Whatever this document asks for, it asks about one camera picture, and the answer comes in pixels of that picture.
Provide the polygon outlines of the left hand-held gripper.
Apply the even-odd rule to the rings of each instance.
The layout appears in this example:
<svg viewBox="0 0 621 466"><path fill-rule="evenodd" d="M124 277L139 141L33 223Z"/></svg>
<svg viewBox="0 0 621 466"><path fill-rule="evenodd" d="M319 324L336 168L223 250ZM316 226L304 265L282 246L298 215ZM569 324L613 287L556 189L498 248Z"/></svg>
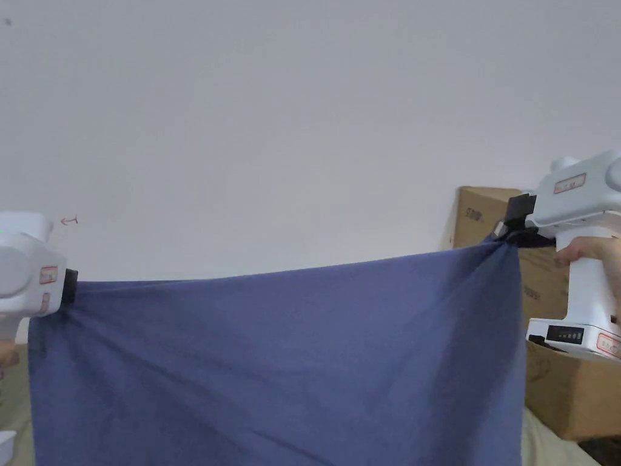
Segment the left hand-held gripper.
<svg viewBox="0 0 621 466"><path fill-rule="evenodd" d="M1 349L15 347L24 319L74 303L78 272L52 248L53 222L35 212L1 212Z"/></svg>

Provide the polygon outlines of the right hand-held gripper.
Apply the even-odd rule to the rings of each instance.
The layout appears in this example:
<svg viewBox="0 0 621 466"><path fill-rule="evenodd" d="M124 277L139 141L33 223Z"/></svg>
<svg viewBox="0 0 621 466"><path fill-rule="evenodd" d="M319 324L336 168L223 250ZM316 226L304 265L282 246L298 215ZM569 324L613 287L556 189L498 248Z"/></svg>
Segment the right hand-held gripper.
<svg viewBox="0 0 621 466"><path fill-rule="evenodd" d="M587 160L563 157L532 192L508 202L489 241L521 249L563 249L575 237L620 236L620 153ZM619 322L599 328L561 319L531 318L526 337L583 359L620 360Z"/></svg>

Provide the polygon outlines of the person's right hand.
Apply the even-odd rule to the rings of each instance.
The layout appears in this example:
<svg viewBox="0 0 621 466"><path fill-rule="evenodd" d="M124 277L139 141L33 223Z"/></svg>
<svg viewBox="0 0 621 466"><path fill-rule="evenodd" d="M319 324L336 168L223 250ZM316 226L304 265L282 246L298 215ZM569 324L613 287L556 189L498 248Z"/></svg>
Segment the person's right hand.
<svg viewBox="0 0 621 466"><path fill-rule="evenodd" d="M569 268L565 319L604 328L620 322L620 240L575 237L557 253Z"/></svg>

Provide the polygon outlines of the person's left hand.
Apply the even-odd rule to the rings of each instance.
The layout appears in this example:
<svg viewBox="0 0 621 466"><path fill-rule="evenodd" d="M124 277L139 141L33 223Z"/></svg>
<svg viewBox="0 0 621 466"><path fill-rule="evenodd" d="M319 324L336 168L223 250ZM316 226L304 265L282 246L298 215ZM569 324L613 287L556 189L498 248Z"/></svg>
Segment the person's left hand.
<svg viewBox="0 0 621 466"><path fill-rule="evenodd" d="M19 354L16 343L12 340L1 340L0 342L0 369L1 377L11 367L19 363Z"/></svg>

